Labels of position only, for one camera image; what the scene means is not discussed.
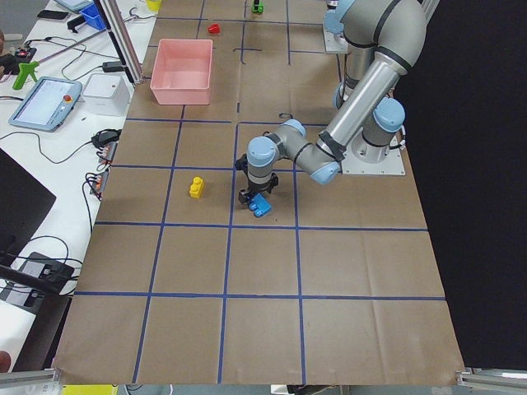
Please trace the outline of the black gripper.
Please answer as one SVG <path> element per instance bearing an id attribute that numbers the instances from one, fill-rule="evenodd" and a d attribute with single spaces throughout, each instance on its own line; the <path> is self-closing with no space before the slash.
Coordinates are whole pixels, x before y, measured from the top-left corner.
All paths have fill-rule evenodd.
<path id="1" fill-rule="evenodd" d="M 271 173 L 270 180 L 264 181 L 262 184 L 257 184 L 249 179 L 248 187 L 238 192 L 238 200 L 242 205 L 248 206 L 258 193 L 271 193 L 276 186 L 278 186 L 278 177 L 275 173 Z"/>

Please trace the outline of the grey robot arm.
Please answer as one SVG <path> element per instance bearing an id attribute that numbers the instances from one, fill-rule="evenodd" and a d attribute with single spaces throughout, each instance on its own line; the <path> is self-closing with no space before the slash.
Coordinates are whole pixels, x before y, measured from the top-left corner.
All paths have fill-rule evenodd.
<path id="1" fill-rule="evenodd" d="M 326 53 L 345 54 L 348 43 L 343 36 L 343 24 L 338 20 L 336 9 L 338 1 L 326 1 L 326 13 L 323 19 L 324 47 Z"/>
<path id="2" fill-rule="evenodd" d="M 348 44 L 347 70 L 335 93 L 338 108 L 316 143 L 295 119 L 273 133 L 253 138 L 236 161 L 248 186 L 240 203 L 278 184 L 273 165 L 291 160 L 318 184 L 328 184 L 342 169 L 350 145 L 366 148 L 361 160 L 378 163 L 403 125 L 404 109 L 388 96 L 400 77 L 415 65 L 425 42 L 427 14 L 418 1 L 340 1 L 324 18 L 325 27 Z"/>

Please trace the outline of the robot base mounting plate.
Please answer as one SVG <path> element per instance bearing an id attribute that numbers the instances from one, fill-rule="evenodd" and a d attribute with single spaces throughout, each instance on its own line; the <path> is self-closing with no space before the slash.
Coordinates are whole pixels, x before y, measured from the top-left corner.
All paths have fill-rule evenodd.
<path id="1" fill-rule="evenodd" d="M 396 132 L 387 132 L 376 123 L 361 128 L 347 146 L 341 162 L 343 175 L 404 176 L 405 137 L 404 126 Z"/>

